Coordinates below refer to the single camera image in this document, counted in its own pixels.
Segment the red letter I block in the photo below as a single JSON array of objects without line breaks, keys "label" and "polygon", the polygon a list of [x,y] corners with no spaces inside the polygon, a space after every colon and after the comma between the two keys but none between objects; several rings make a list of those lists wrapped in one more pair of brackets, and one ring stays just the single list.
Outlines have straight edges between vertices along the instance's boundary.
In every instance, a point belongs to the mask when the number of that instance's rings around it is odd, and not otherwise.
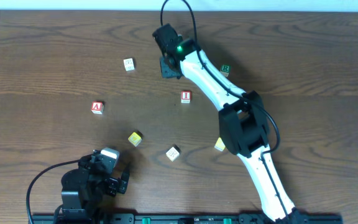
[{"label": "red letter I block", "polygon": [[181,103],[191,103],[191,91],[181,92]]}]

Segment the red letter A block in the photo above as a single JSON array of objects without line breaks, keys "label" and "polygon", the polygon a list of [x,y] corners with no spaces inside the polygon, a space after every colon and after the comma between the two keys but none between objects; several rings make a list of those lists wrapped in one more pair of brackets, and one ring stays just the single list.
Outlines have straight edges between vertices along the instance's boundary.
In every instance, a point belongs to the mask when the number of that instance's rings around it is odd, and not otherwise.
[{"label": "red letter A block", "polygon": [[91,104],[91,111],[94,114],[103,114],[104,111],[104,103],[101,101],[94,101]]}]

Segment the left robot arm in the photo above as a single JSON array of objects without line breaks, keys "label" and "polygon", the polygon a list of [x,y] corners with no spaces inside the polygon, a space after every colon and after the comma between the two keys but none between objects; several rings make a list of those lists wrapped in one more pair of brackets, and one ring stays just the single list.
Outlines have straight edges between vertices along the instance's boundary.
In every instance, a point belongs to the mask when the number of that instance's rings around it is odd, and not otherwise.
[{"label": "left robot arm", "polygon": [[108,223],[110,215],[101,211],[99,204],[105,195],[115,197],[127,190],[130,166],[120,178],[112,177],[119,153],[103,149],[82,157],[78,168],[63,175],[62,204],[55,210],[54,223]]}]

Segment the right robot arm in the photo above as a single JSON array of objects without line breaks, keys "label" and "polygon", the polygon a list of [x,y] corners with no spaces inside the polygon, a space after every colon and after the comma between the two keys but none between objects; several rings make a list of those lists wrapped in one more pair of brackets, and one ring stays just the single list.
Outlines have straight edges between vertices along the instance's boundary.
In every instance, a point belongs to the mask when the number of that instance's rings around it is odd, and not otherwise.
[{"label": "right robot arm", "polygon": [[229,152],[245,165],[260,197],[262,211],[273,222],[289,222],[295,209],[272,162],[269,124],[261,97],[231,83],[207,58],[195,39],[183,39],[170,24],[152,37],[162,52],[164,78],[192,81],[218,111],[219,136]]}]

